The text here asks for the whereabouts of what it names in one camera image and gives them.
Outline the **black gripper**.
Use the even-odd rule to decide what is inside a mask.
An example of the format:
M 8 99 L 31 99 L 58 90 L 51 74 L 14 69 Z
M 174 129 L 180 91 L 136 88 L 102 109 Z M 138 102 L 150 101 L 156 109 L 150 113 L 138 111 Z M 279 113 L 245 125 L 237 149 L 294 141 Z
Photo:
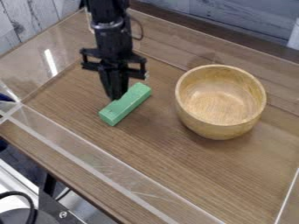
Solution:
M 111 100 L 119 100 L 128 88 L 128 77 L 146 79 L 146 58 L 134 53 L 131 22 L 91 22 L 96 47 L 83 48 L 83 67 L 99 72 L 99 78 Z

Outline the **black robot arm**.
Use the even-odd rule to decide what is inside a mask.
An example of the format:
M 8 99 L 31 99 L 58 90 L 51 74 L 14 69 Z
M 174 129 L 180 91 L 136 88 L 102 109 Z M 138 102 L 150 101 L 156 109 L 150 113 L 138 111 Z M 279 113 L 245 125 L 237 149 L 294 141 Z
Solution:
M 96 71 L 111 100 L 122 98 L 128 80 L 146 79 L 147 59 L 134 53 L 128 0 L 86 0 L 96 47 L 82 48 L 82 68 Z

